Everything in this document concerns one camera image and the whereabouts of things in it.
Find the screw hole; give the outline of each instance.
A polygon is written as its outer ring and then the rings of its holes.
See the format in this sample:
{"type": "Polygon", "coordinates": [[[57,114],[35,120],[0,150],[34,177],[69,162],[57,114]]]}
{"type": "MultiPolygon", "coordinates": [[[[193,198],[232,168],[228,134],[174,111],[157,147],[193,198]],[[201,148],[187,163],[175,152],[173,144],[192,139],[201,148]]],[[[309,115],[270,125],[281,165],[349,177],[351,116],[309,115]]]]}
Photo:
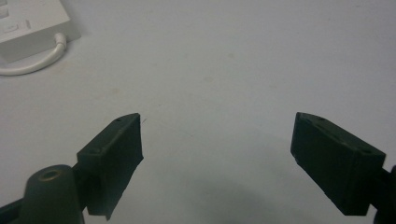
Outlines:
{"type": "Polygon", "coordinates": [[[60,170],[50,170],[50,171],[47,171],[46,173],[42,174],[38,179],[40,181],[50,181],[50,180],[55,179],[59,175],[61,175],[60,170]]]}

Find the white box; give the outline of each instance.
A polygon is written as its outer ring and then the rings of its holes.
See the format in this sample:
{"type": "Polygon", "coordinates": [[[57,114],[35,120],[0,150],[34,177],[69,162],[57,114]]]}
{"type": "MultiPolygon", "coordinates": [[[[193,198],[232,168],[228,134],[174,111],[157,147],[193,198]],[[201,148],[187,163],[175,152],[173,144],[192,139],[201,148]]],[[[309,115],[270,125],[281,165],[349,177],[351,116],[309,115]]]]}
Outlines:
{"type": "Polygon", "coordinates": [[[0,57],[8,63],[81,37],[60,0],[0,0],[0,57]]]}

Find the white power adapter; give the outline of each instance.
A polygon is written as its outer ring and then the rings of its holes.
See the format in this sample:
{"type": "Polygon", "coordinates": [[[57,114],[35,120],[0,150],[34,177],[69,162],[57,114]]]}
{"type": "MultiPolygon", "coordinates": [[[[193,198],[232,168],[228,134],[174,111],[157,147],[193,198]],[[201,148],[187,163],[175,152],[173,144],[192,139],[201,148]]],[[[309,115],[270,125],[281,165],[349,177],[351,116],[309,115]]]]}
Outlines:
{"type": "Polygon", "coordinates": [[[40,61],[39,66],[0,68],[0,75],[22,75],[41,69],[62,56],[66,41],[77,38],[80,33],[60,0],[0,0],[0,57],[3,61],[12,63],[54,48],[52,55],[40,61]]]}

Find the white cable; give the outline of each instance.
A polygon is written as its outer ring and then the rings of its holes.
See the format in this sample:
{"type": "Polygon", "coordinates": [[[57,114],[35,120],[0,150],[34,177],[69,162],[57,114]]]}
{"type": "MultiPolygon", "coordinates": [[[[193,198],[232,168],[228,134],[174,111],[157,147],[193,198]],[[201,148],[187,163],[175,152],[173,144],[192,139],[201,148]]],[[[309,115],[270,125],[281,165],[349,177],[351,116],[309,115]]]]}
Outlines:
{"type": "Polygon", "coordinates": [[[48,65],[55,63],[61,56],[64,54],[64,51],[67,47],[66,36],[64,34],[56,34],[55,35],[56,47],[55,49],[47,55],[47,57],[38,61],[37,63],[21,67],[21,68],[1,68],[0,67],[0,76],[3,77],[12,77],[12,76],[20,76],[29,73],[33,73],[37,70],[40,70],[48,65]]]}

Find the white table surface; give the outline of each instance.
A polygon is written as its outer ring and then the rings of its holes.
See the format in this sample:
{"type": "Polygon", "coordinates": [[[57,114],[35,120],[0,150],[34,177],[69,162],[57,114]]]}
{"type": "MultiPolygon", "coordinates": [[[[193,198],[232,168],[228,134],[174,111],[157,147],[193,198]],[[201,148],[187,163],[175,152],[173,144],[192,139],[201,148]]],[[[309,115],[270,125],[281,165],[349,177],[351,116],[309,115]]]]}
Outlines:
{"type": "Polygon", "coordinates": [[[0,78],[0,204],[140,113],[145,159],[108,223],[372,223],[373,208],[336,209],[290,140],[295,113],[316,114],[396,164],[395,1],[64,5],[82,38],[51,67],[0,78]]]}

